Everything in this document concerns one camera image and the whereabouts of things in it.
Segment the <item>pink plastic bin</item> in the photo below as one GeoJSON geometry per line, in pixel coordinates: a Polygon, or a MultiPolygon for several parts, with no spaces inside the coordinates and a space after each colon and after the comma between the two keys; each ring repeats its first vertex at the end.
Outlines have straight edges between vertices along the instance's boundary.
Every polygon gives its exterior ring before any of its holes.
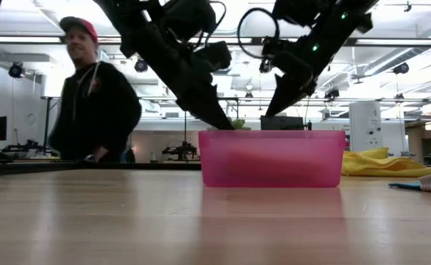
{"type": "Polygon", "coordinates": [[[336,187],[344,131],[201,131],[209,187],[336,187]]]}

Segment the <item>red baseball cap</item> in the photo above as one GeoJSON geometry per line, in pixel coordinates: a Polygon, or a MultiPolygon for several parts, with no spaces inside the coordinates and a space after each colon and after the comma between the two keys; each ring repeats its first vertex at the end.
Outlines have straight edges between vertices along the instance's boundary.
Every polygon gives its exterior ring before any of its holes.
{"type": "Polygon", "coordinates": [[[65,17],[60,20],[59,25],[65,33],[72,27],[81,27],[91,36],[94,43],[98,43],[98,34],[96,34],[94,26],[83,18],[75,18],[73,16],[65,17]]]}

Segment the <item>ceiling pipe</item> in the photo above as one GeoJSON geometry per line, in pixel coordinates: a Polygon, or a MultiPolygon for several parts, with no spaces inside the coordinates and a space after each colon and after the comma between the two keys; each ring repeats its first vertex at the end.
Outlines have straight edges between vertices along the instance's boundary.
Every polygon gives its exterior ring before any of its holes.
{"type": "Polygon", "coordinates": [[[50,24],[54,25],[54,27],[56,27],[57,29],[60,29],[60,31],[62,31],[62,29],[60,28],[57,19],[54,18],[54,16],[46,14],[44,11],[42,11],[42,6],[40,4],[38,4],[35,0],[27,0],[29,3],[32,4],[33,8],[35,11],[37,11],[39,13],[39,15],[41,15],[43,18],[45,18],[50,24]]]}
{"type": "MultiPolygon", "coordinates": [[[[431,29],[427,30],[425,33],[420,34],[417,38],[431,38],[431,29]]],[[[399,64],[422,54],[423,52],[429,50],[431,48],[423,47],[423,48],[400,48],[396,49],[393,52],[387,54],[386,56],[376,60],[373,63],[370,63],[364,68],[365,75],[376,75],[380,74],[390,68],[396,67],[399,64]]]]}
{"type": "Polygon", "coordinates": [[[349,64],[347,67],[345,67],[343,70],[341,70],[341,71],[339,71],[337,74],[335,74],[334,76],[332,76],[332,77],[330,77],[327,81],[325,81],[323,84],[321,84],[319,87],[318,87],[318,91],[321,91],[321,89],[322,88],[324,88],[325,86],[327,86],[328,84],[330,84],[330,83],[336,83],[335,81],[336,80],[338,80],[338,81],[342,81],[342,80],[344,80],[345,78],[344,77],[342,77],[341,75],[343,75],[343,74],[346,74],[346,75],[348,75],[348,73],[351,71],[351,70],[353,70],[355,68],[355,66],[354,65],[352,65],[352,64],[349,64]]]}
{"type": "Polygon", "coordinates": [[[399,89],[398,93],[416,93],[431,88],[431,80],[418,86],[417,88],[399,89]]]}

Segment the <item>man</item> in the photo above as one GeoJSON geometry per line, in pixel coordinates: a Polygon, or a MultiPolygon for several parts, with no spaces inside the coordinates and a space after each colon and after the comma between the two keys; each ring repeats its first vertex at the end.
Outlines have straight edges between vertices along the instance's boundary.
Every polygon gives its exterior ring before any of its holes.
{"type": "Polygon", "coordinates": [[[59,116],[49,143],[63,160],[119,162],[142,107],[126,77],[97,63],[98,37],[90,22],[61,20],[76,72],[65,80],[59,116]]]}

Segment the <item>yellow towel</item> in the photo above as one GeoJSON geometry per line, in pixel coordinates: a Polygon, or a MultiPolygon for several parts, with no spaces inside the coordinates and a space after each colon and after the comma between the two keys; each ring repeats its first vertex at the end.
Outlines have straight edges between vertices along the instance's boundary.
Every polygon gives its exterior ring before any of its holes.
{"type": "Polygon", "coordinates": [[[343,154],[341,174],[370,177],[422,177],[431,174],[431,168],[409,158],[387,158],[388,148],[343,154]]]}

